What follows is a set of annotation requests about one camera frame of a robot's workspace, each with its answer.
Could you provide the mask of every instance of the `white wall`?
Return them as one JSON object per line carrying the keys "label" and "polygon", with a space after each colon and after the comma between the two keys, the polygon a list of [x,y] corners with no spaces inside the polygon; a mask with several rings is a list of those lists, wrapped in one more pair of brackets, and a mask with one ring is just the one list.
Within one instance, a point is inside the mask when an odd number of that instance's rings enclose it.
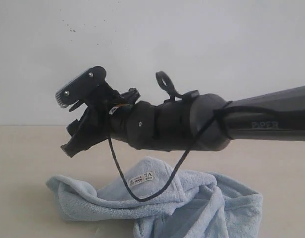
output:
{"label": "white wall", "polygon": [[302,86],[305,0],[0,0],[0,124],[68,124],[54,94],[94,65],[155,104],[159,70],[226,100]]}

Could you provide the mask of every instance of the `beige table surface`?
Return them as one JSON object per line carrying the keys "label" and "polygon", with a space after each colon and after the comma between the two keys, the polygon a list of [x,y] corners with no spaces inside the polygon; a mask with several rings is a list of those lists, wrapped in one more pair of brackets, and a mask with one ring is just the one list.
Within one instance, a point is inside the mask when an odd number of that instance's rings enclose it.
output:
{"label": "beige table surface", "polygon": [[[67,157],[64,126],[0,126],[0,238],[132,237],[132,221],[63,222],[45,182],[62,174],[101,188],[118,176],[107,142]],[[174,165],[181,152],[136,151],[114,143],[123,170],[150,155]],[[229,175],[264,195],[260,238],[305,238],[305,142],[233,141],[192,152],[182,166]]]}

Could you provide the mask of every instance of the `light blue towel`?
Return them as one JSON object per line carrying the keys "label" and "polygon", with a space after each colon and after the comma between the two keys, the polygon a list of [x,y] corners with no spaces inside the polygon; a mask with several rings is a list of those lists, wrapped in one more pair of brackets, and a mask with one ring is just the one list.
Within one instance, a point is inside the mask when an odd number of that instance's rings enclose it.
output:
{"label": "light blue towel", "polygon": [[[172,168],[145,157],[125,173],[132,191],[147,197],[167,182]],[[160,196],[140,203],[121,178],[96,190],[89,183],[54,176],[47,181],[65,221],[136,219],[135,238],[255,238],[262,195],[218,173],[180,170]]]}

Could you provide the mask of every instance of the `black cable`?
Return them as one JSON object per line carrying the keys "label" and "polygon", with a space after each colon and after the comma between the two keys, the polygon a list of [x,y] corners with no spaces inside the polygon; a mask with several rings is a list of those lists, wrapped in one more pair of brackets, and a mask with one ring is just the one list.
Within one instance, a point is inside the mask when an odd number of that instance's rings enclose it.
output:
{"label": "black cable", "polygon": [[[224,107],[228,106],[231,102],[228,102],[224,105]],[[107,108],[107,105],[106,105],[106,111],[107,111],[107,129],[108,129],[108,135],[107,135],[107,138],[108,138],[108,142],[109,142],[109,147],[111,149],[111,152],[112,152],[112,156],[113,156],[113,159],[114,159],[114,162],[116,164],[116,167],[118,169],[118,172],[123,180],[123,183],[126,187],[126,190],[129,192],[129,194],[132,196],[132,198],[134,198],[136,201],[138,202],[147,202],[159,195],[161,195],[163,192],[165,192],[167,190],[167,188],[170,186],[170,184],[172,183],[176,173],[178,172],[180,166],[182,165],[182,163],[184,162],[184,160],[187,158],[188,154],[190,153],[190,151],[192,150],[194,144],[196,143],[196,141],[199,139],[199,137],[212,125],[212,123],[216,120],[216,116],[213,115],[205,124],[204,126],[201,128],[201,130],[198,131],[198,133],[196,134],[196,136],[194,137],[192,143],[187,147],[186,151],[183,153],[183,155],[181,156],[180,160],[178,161],[178,163],[176,164],[175,168],[173,169],[168,181],[166,182],[166,184],[156,193],[154,193],[153,195],[150,195],[148,197],[145,197],[145,198],[139,198],[137,197],[133,192],[132,190],[130,189],[130,187],[128,186],[127,184],[127,181],[125,179],[125,176],[122,172],[122,169],[118,163],[118,160],[116,158],[116,154],[115,154],[115,151],[114,151],[114,147],[113,147],[113,143],[112,143],[112,139],[111,139],[111,135],[110,135],[110,126],[109,126],[109,114],[108,114],[108,108]]]}

